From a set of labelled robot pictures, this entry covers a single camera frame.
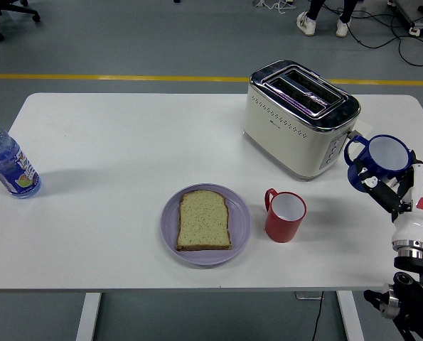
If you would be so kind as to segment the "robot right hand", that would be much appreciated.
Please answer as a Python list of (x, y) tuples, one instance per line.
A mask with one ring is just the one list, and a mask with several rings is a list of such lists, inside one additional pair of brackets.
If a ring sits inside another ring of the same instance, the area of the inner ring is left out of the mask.
[(413, 159), (407, 170), (395, 177), (396, 189), (370, 172), (362, 160), (356, 158), (354, 164), (363, 191), (391, 214), (396, 228), (392, 248), (423, 249), (423, 162)]

